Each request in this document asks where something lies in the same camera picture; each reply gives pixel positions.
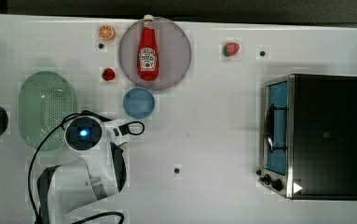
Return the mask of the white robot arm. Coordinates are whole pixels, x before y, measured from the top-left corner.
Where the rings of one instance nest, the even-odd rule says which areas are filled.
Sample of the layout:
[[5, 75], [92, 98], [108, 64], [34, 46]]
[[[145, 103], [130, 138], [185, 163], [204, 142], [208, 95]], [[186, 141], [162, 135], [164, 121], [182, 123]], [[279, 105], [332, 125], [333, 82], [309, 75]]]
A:
[[65, 224], [71, 211], [113, 196], [125, 186], [121, 146], [130, 140], [128, 122], [89, 111], [68, 122], [64, 143], [78, 159], [49, 167], [37, 179], [42, 224]]

